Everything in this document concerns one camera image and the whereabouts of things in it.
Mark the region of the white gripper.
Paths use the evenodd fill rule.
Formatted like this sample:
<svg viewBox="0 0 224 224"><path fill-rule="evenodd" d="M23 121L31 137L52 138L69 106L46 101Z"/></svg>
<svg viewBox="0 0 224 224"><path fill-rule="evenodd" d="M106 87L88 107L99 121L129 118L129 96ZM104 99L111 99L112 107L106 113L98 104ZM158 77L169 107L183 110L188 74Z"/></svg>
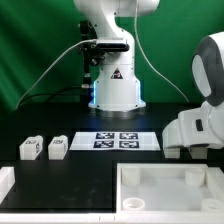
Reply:
<svg viewBox="0 0 224 224"><path fill-rule="evenodd" d="M185 110L162 133L163 148L224 147L224 105Z"/></svg>

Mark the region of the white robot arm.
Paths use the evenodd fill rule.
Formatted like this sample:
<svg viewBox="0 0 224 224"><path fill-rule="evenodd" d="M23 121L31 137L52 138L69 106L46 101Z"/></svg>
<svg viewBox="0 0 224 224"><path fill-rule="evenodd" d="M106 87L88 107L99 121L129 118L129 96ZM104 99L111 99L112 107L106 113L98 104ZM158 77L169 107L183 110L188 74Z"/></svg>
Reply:
<svg viewBox="0 0 224 224"><path fill-rule="evenodd" d="M96 31L94 49L99 54L99 77L89 107L106 115L128 114L145 107L140 81L135 76L136 36L117 26L117 17L133 17L154 12L160 0L73 0ZM221 131L211 120L209 103L183 111L162 132L165 149L181 147L224 147Z"/></svg>

